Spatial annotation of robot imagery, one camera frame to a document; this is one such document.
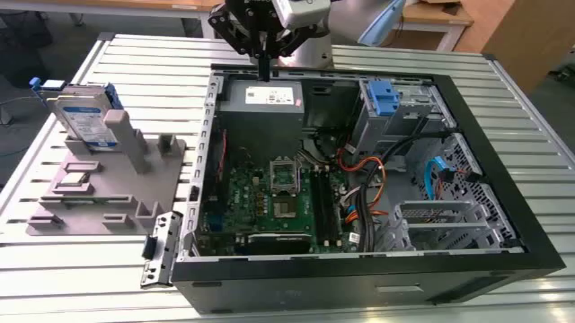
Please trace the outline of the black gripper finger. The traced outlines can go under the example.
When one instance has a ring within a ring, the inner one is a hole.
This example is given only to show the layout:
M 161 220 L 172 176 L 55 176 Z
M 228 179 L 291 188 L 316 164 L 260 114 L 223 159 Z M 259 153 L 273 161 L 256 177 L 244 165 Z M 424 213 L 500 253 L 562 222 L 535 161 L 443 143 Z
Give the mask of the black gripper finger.
M 284 36 L 265 37 L 265 81 L 277 64 L 283 67 L 323 69 L 328 67 L 328 30 L 307 26 L 288 31 Z
M 265 57 L 260 43 L 260 32 L 256 27 L 247 29 L 241 24 L 232 23 L 232 13 L 225 5 L 212 7 L 208 24 L 213 31 L 227 41 L 237 54 L 248 55 L 257 65 L 257 80 L 265 81 Z

